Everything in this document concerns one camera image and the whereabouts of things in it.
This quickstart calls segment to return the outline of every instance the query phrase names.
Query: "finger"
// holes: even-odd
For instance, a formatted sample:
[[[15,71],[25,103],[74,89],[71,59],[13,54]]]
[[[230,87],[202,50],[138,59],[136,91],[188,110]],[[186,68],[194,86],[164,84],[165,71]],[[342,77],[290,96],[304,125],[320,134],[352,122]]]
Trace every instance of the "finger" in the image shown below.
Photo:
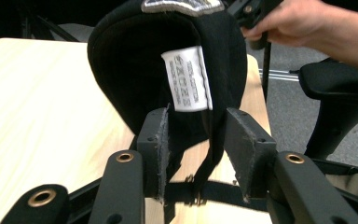
[[[282,4],[284,1],[274,8],[261,22],[257,24],[257,26],[253,29],[254,33],[263,33],[268,30],[276,29],[281,24],[286,24],[292,18],[290,12],[285,10]]]
[[[283,35],[278,30],[271,30],[268,32],[268,41],[290,47],[301,47],[303,45],[303,38]]]
[[[249,38],[249,39],[254,39],[254,40],[261,38],[261,35],[262,35],[261,33],[258,33],[257,30],[255,30],[255,29],[248,30],[245,27],[241,27],[241,31],[242,31],[243,37]]]

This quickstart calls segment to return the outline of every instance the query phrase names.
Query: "human hand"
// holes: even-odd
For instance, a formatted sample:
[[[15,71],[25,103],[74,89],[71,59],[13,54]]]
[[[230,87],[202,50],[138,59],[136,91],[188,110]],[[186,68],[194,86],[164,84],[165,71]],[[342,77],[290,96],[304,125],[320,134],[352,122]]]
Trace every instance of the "human hand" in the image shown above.
[[[251,30],[241,27],[243,36],[257,40],[268,31],[268,40],[299,47],[307,46],[324,27],[329,6],[320,0],[284,0]]]

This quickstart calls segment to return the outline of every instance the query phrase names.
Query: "black office chair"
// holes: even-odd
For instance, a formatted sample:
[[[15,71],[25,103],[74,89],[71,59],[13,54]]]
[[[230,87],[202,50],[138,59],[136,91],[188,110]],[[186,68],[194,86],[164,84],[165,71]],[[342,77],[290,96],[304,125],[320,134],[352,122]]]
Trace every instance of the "black office chair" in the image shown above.
[[[358,70],[345,63],[310,63],[298,77],[305,94],[321,101],[305,155],[326,159],[358,123]]]

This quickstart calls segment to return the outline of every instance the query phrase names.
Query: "chair armrest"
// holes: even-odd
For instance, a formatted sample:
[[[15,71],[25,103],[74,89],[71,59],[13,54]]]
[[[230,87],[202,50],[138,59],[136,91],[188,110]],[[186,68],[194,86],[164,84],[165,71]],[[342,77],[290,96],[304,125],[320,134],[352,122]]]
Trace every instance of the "chair armrest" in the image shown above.
[[[298,79],[309,98],[358,104],[358,69],[345,63],[309,63]]]

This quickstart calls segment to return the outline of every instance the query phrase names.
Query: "black padded cushion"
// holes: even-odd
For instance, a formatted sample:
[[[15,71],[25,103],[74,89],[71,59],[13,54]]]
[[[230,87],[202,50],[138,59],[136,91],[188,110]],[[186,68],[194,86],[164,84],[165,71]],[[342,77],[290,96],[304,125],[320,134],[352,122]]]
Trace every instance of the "black padded cushion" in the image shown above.
[[[345,63],[309,63],[298,78],[309,98],[358,104],[358,69]]]
[[[146,14],[141,3],[127,1],[92,32],[89,64],[98,85],[138,134],[148,112],[173,105],[161,53],[200,45],[213,99],[213,129],[224,136],[226,108],[240,106],[246,81],[246,46],[237,23],[225,11],[197,18],[177,12]],[[207,139],[201,112],[169,113],[175,147],[182,150]]]

